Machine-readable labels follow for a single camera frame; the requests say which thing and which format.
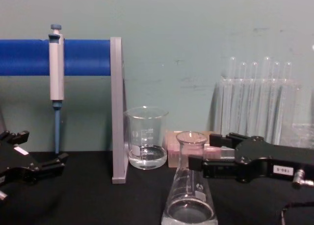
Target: white tag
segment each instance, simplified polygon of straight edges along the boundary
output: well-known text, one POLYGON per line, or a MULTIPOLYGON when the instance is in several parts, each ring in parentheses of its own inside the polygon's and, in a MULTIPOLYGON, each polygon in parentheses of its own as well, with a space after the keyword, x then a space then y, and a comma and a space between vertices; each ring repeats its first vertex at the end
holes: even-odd
POLYGON ((274 165, 274 174, 293 176, 293 168, 274 165))
POLYGON ((140 147, 137 145, 132 145, 132 154, 136 156, 140 156, 141 155, 140 147))
POLYGON ((3 183, 5 181, 5 176, 0 177, 0 183, 3 183))
POLYGON ((195 197, 196 197, 197 199, 200 199, 200 200, 206 202, 206 195, 205 195, 205 193, 203 193, 203 192, 195 191, 195 197))
POLYGON ((19 153, 22 153, 23 155, 27 155, 28 152, 20 147, 14 148, 14 150, 17 150, 19 153))

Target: glass flask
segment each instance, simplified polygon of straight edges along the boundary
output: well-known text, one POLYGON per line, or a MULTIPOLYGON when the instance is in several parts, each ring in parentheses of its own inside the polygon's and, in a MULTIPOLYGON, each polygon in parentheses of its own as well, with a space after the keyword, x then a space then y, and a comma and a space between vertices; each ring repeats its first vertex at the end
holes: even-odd
POLYGON ((129 162, 136 168, 149 170, 162 166, 167 151, 162 146, 167 111, 142 106, 125 112, 128 119, 129 162))
POLYGON ((189 170, 188 156, 204 153, 205 135, 185 131, 177 135, 180 159, 162 215, 162 225, 217 225, 208 179, 202 172, 189 170))

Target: teal wall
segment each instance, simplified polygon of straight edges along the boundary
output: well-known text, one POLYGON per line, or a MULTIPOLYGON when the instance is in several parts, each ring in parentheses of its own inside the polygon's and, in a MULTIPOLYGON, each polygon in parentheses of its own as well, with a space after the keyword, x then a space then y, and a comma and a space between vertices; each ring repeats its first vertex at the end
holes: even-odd
MULTIPOLYGON (((294 64, 302 85, 296 123, 312 122, 313 0, 0 0, 0 38, 123 38, 128 107, 169 111, 170 129, 208 128, 215 83, 230 56, 294 64)), ((110 80, 67 77, 64 150, 110 148, 110 80)), ((52 150, 48 77, 2 77, 9 130, 31 131, 27 150, 52 150)))

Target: black table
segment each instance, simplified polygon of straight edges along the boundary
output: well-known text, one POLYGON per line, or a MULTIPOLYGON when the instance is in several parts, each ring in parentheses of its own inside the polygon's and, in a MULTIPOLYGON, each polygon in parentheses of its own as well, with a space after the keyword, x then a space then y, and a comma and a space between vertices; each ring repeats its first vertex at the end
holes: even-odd
MULTIPOLYGON (((0 225, 160 225, 175 169, 129 166, 127 183, 113 185, 111 158, 110 152, 73 152, 62 177, 1 187, 10 198, 0 202, 0 225)), ((210 179, 209 185, 219 225, 276 225, 286 203, 314 200, 314 189, 297 191, 268 178, 250 184, 210 179)), ((286 223, 314 224, 314 208, 289 210, 286 223)))

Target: pink box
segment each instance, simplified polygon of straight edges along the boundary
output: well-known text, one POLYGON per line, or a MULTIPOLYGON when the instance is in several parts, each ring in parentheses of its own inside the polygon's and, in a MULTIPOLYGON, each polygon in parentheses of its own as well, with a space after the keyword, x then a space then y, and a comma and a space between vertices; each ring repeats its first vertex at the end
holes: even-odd
MULTIPOLYGON (((176 168, 179 163, 179 155, 180 155, 180 144, 176 138, 177 134, 181 131, 167 131, 164 137, 164 147, 168 151, 168 167, 176 168)), ((204 158, 205 159, 220 159, 221 157, 221 149, 217 147, 212 147, 209 144, 209 135, 213 132, 210 131, 202 131, 207 137, 207 142, 205 143, 204 149, 204 158)))

